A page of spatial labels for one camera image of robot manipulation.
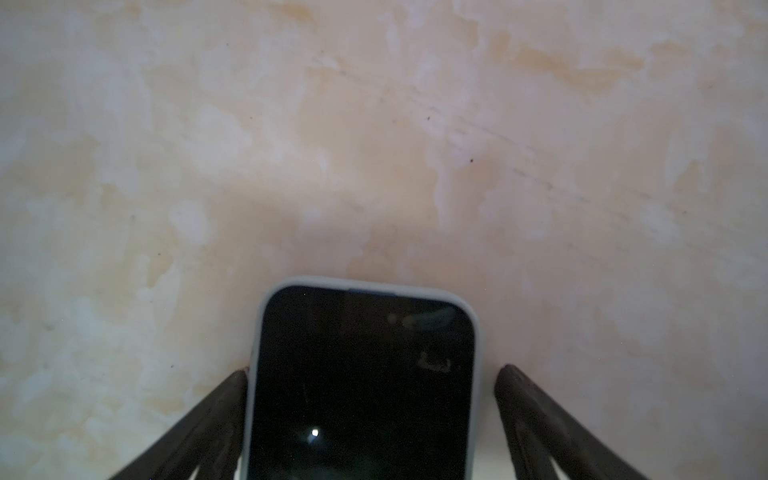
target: white phone case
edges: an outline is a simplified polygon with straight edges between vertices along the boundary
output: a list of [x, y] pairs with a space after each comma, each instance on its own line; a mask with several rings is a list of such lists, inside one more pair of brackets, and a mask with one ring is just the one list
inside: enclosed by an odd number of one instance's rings
[[327, 276], [294, 276], [276, 285], [270, 290], [261, 302], [259, 308], [258, 324], [256, 325], [256, 334], [253, 339], [253, 350], [250, 358], [250, 369], [248, 371], [248, 400], [245, 413], [245, 439], [243, 441], [243, 456], [240, 464], [240, 480], [248, 478], [248, 462], [250, 457], [250, 437], [251, 426], [253, 424], [253, 396], [256, 392], [256, 371], [259, 361], [259, 343], [261, 337], [261, 323], [264, 317], [264, 309], [279, 290], [287, 286], [315, 286], [333, 290], [371, 290], [373, 292], [394, 293], [398, 296], [407, 296], [411, 298], [420, 298], [426, 300], [441, 300], [450, 302], [460, 307], [472, 321], [472, 327], [475, 331], [475, 364], [472, 369], [472, 400], [469, 406], [469, 431], [467, 438], [467, 453], [465, 462], [465, 480], [472, 477], [472, 460], [475, 455], [475, 430], [477, 428], [477, 407], [478, 397], [480, 395], [480, 377], [481, 377], [481, 350], [482, 337], [475, 311], [461, 299], [461, 297], [444, 290], [423, 288], [420, 286], [392, 285], [389, 283], [363, 282], [360, 280], [344, 280], [340, 278], [331, 278]]

